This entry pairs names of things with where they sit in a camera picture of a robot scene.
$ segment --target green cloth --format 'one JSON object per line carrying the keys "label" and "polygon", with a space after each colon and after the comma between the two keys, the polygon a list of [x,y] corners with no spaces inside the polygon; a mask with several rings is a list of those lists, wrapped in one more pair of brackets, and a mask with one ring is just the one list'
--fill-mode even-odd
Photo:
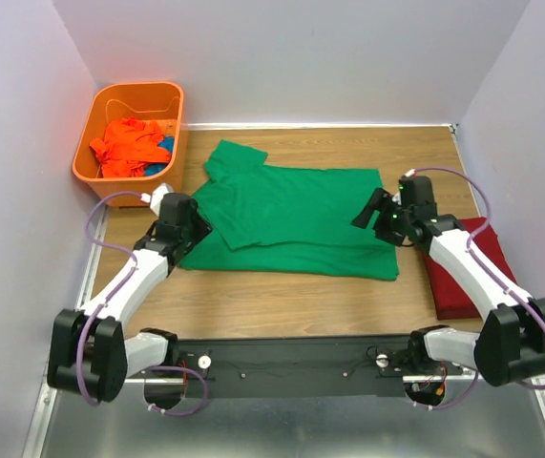
{"label": "green cloth", "polygon": [[213,232],[181,267],[397,277],[395,248],[350,225],[382,186],[376,169],[274,167],[266,156],[219,144],[204,164],[210,180],[193,195]]}

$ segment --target white wall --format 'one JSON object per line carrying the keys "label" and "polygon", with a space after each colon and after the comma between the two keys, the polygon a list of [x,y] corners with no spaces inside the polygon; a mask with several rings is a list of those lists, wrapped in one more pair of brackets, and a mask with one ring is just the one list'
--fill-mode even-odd
{"label": "white wall", "polygon": [[51,2],[0,1],[0,457],[21,456],[93,206],[71,159],[94,81]]}
{"label": "white wall", "polygon": [[54,0],[99,85],[167,79],[192,122],[461,119],[528,0]]}
{"label": "white wall", "polygon": [[545,0],[532,0],[459,126],[516,276],[545,296]]}

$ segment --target wood surface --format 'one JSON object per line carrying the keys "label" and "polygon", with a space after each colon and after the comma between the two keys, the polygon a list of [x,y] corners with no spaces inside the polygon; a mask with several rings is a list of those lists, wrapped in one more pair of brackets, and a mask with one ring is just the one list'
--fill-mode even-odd
{"label": "wood surface", "polygon": [[[461,170],[448,128],[300,129],[190,133],[183,192],[207,179],[202,168],[221,139],[269,153],[272,165],[378,168],[387,189],[410,168],[442,165]],[[459,177],[431,173],[440,213],[477,216],[472,194]],[[132,247],[155,216],[147,209],[114,209],[105,240]],[[103,250],[94,293],[112,279],[125,255]],[[128,336],[143,327],[180,338],[281,337],[409,333],[436,320],[420,255],[398,249],[397,281],[269,272],[176,269],[138,309]],[[444,322],[476,330],[479,320]]]}

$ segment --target laundry basket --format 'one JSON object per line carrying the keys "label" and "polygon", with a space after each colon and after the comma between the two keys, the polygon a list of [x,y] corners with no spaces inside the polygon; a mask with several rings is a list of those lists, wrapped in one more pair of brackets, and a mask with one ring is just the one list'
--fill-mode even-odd
{"label": "laundry basket", "polygon": [[[170,162],[161,172],[150,177],[104,178],[90,142],[104,136],[109,122],[129,116],[143,121],[155,119],[166,136],[175,138]],[[175,191],[180,191],[187,150],[185,126],[183,90],[179,85],[161,81],[109,86],[94,98],[74,155],[74,175],[92,187],[101,198],[119,191],[151,194],[161,183],[168,183]],[[113,198],[109,204],[114,207],[146,205],[130,196]]]}

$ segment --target red fabric box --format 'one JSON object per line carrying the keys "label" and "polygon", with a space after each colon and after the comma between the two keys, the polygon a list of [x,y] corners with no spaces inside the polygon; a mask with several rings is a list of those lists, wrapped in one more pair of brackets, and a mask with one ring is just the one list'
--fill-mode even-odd
{"label": "red fabric box", "polygon": [[[469,232],[477,229],[484,222],[484,218],[461,219],[461,222]],[[484,232],[475,238],[478,248],[489,257],[489,259],[507,277],[515,282],[514,274],[505,261],[497,234],[487,227]],[[480,318],[480,315],[473,305],[473,302],[465,294],[451,275],[440,264],[432,260],[428,255],[423,255],[425,266],[429,274],[431,292],[435,301],[435,311],[438,320],[455,320],[467,318]]]}

